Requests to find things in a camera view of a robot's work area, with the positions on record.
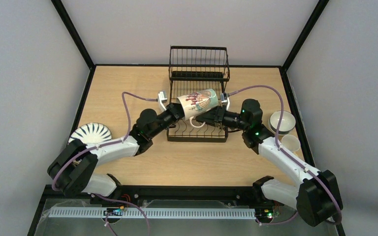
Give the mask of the yellow ceramic mug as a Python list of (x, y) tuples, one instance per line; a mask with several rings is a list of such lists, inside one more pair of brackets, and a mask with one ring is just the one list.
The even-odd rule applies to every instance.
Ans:
[(291, 152), (297, 152), (301, 148), (301, 143), (296, 136), (284, 135), (281, 139), (282, 145)]

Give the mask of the seashell pattern ceramic mug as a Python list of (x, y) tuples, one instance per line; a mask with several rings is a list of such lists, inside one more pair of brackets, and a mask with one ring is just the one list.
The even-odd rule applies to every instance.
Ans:
[(194, 125), (192, 120), (195, 117), (219, 105), (217, 93), (211, 88), (179, 96), (177, 101), (182, 105), (185, 115), (184, 120), (188, 120), (194, 128), (202, 128), (205, 125), (205, 122), (200, 125)]

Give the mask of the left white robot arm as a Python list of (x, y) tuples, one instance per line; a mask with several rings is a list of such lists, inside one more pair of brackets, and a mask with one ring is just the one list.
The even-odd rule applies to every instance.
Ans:
[(67, 197), (79, 193), (110, 196), (119, 190), (120, 183), (109, 174), (94, 173), (96, 167), (144, 153), (153, 145), (153, 137), (183, 118), (182, 105), (171, 103), (161, 114), (153, 109), (143, 110), (129, 133), (121, 138), (96, 144), (71, 141), (48, 167), (52, 189)]

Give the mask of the black wire dish rack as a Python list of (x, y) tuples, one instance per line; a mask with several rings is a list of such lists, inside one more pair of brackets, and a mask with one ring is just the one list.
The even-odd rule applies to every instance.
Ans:
[[(178, 97), (204, 89), (213, 89), (217, 94), (225, 91), (230, 80), (228, 50), (213, 46), (171, 46), (169, 53), (169, 80), (171, 102)], [(181, 120), (166, 133), (170, 142), (224, 143), (228, 132), (225, 129), (202, 125), (196, 121), (192, 127)]]

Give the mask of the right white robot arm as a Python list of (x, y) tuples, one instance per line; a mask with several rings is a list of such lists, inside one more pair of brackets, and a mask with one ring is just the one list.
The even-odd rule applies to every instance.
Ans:
[(332, 224), (339, 224), (343, 204), (335, 175), (329, 170), (320, 171), (286, 149), (262, 123), (262, 115), (260, 103), (246, 99), (239, 113), (217, 106), (198, 115), (196, 121), (241, 130), (247, 148), (272, 162), (294, 182), (288, 185), (273, 177), (263, 177), (253, 184), (260, 198), (296, 210), (313, 227), (329, 218)]

